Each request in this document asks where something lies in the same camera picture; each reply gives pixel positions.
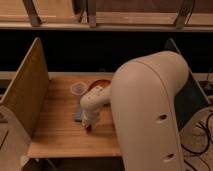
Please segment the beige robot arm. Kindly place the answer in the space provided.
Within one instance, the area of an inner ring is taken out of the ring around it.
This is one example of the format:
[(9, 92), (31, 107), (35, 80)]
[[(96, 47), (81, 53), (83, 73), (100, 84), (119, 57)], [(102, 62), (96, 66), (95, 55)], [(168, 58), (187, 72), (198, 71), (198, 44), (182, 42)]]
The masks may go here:
[(125, 171), (184, 171), (174, 99), (188, 77), (186, 61), (175, 52), (130, 60), (108, 87), (81, 98), (83, 124), (94, 124), (109, 103)]

